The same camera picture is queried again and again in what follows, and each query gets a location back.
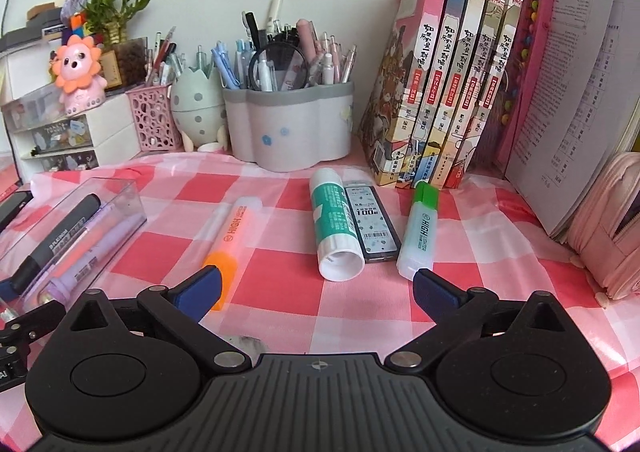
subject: magnifying glass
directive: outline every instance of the magnifying glass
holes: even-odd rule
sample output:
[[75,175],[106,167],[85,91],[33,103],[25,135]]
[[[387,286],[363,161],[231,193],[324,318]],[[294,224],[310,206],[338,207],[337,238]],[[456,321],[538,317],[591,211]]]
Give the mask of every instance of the magnifying glass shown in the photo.
[[291,91],[306,86],[309,65],[293,44],[271,42],[255,52],[248,73],[254,91]]

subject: metal screw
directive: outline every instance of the metal screw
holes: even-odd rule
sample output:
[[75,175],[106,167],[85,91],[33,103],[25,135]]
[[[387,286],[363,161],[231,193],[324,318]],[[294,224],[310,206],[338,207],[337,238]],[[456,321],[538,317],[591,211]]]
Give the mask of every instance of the metal screw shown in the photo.
[[224,351],[223,353],[218,353],[213,358],[213,361],[217,366],[234,368],[244,363],[244,356],[235,351]]
[[389,360],[397,367],[412,368],[420,365],[422,357],[411,351],[398,351],[393,353]]

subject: green bamboo plant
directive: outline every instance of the green bamboo plant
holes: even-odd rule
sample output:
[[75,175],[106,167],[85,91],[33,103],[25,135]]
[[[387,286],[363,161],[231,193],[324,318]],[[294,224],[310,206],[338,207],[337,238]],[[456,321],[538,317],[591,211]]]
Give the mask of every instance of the green bamboo plant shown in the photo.
[[101,33],[105,45],[127,40],[127,22],[151,0],[89,0],[84,12],[89,29]]

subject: highlighter cap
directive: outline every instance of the highlighter cap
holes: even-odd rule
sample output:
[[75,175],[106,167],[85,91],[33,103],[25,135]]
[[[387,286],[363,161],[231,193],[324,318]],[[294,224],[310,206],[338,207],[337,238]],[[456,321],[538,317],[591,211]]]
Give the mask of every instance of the highlighter cap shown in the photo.
[[415,187],[414,203],[422,203],[431,210],[438,210],[438,196],[440,191],[425,181],[418,181]]

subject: pink pencil case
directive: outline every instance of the pink pencil case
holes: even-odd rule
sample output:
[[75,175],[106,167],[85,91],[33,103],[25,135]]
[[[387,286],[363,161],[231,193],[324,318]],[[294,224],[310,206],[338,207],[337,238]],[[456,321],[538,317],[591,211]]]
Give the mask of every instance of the pink pencil case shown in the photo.
[[617,155],[578,208],[568,242],[613,299],[640,289],[640,153]]

